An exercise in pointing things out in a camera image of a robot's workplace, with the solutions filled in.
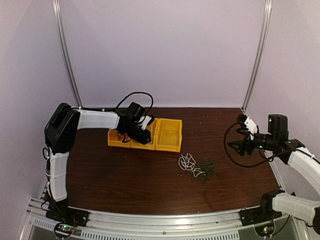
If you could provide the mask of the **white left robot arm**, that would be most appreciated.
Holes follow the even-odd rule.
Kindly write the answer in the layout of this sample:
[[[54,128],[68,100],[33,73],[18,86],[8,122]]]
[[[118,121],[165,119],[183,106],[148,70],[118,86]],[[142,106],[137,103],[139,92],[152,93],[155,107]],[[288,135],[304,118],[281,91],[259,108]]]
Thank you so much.
[[[67,199],[67,161],[78,130],[108,129],[146,145],[151,142],[147,129],[155,117],[139,104],[132,102],[124,110],[72,107],[61,103],[44,128],[46,160],[45,175],[49,182],[49,195],[55,202]]]

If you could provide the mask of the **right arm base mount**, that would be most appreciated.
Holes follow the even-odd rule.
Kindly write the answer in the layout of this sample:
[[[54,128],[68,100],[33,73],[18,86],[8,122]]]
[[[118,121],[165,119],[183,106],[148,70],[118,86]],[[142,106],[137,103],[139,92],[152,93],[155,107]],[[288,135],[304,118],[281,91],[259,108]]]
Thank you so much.
[[[274,197],[284,192],[284,190],[269,191],[262,195],[259,206],[242,208],[239,211],[239,218],[242,226],[256,225],[280,218],[283,214],[280,211],[273,210],[272,203]]]

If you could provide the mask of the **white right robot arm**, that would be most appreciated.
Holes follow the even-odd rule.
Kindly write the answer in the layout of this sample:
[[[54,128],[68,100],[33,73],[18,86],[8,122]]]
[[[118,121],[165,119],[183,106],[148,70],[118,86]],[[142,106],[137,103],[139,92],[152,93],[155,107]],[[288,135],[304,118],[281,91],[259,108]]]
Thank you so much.
[[[320,161],[297,139],[289,139],[288,118],[282,114],[268,116],[268,132],[261,133],[258,125],[245,114],[240,114],[223,136],[223,147],[229,160],[241,168],[256,168],[279,158],[285,165],[300,173],[318,192],[320,190]],[[252,155],[254,150],[272,152],[272,156],[245,165],[235,161],[229,148],[241,157]],[[283,213],[309,224],[320,231],[319,201],[297,197],[284,190],[273,190],[262,195],[260,206],[241,215],[243,225],[272,221]]]

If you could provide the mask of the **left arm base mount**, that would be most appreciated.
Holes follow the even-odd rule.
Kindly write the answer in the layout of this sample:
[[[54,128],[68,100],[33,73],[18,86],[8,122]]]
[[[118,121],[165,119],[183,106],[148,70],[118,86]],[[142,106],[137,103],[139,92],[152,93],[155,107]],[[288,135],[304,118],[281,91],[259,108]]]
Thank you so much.
[[[40,205],[47,219],[55,221],[53,233],[60,239],[70,237],[78,227],[86,227],[89,212],[68,207],[68,200],[55,201],[47,191]]]

